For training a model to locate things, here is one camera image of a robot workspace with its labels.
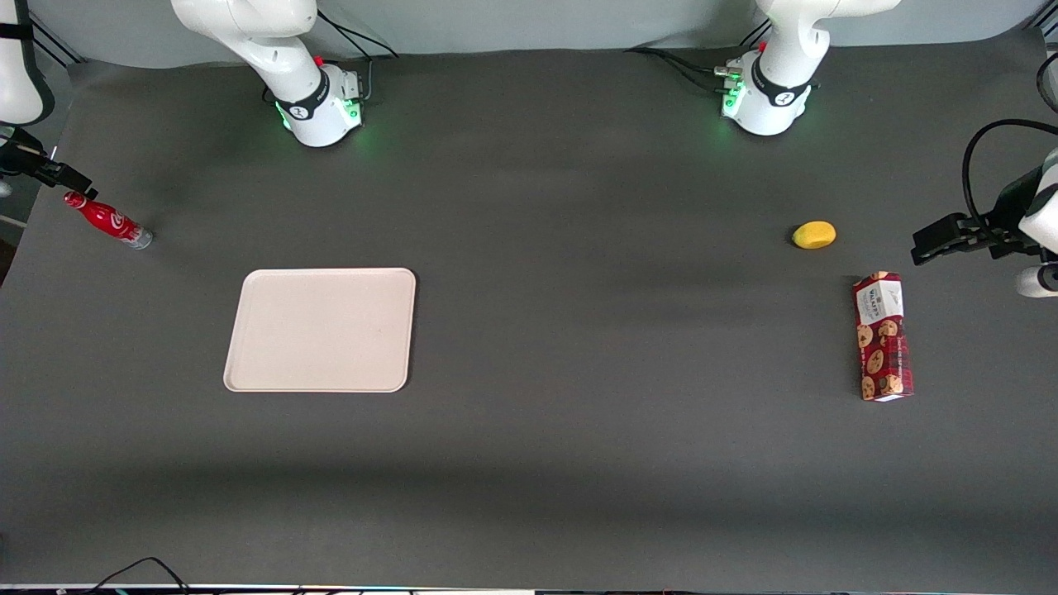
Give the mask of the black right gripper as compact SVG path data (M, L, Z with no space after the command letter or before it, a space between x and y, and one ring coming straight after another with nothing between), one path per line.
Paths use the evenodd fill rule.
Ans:
M1 174L48 188L67 188L87 199L98 196L90 178L68 164L50 161L41 141L21 128L1 126Z

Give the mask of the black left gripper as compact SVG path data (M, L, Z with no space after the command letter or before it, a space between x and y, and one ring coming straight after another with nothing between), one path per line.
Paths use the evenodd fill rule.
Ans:
M1046 249L1020 230L1019 223L1028 214L1043 166L1017 178L998 195L993 210L985 214L985 222L998 241L979 240L975 219L964 213L952 213L913 233L912 263L914 266L940 256L969 253L989 248L991 259L1004 259L1013 254L1046 259Z

